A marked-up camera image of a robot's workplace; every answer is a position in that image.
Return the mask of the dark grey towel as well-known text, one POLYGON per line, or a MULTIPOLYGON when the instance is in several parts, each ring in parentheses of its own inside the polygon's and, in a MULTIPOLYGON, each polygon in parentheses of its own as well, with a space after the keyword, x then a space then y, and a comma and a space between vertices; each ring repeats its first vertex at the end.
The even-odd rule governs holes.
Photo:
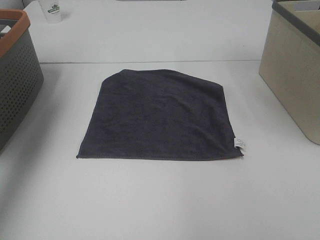
POLYGON ((242 157, 222 85, 169 69, 124 69, 100 86, 79 159, 242 157))

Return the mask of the beige bin grey rim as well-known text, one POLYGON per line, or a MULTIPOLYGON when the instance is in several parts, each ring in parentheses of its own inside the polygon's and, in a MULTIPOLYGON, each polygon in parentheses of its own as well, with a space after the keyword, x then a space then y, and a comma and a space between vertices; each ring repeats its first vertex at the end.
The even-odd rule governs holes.
POLYGON ((259 75, 307 139, 320 143, 320 2, 275 0, 259 75))

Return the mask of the white paper cup green logo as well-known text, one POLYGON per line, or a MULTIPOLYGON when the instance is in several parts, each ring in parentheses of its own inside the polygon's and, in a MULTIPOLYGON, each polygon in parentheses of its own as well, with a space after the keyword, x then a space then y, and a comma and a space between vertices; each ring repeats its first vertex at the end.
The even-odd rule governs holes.
POLYGON ((40 8, 49 24, 57 24, 62 20, 58 0, 39 0, 40 8))

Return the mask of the grey perforated basket orange rim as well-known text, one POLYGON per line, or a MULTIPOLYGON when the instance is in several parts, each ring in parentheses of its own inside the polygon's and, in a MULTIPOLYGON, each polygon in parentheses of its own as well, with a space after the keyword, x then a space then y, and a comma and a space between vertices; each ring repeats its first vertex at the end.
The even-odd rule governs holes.
POLYGON ((33 105, 44 82, 29 32, 27 13, 1 9, 0 34, 0 147, 4 148, 33 105))

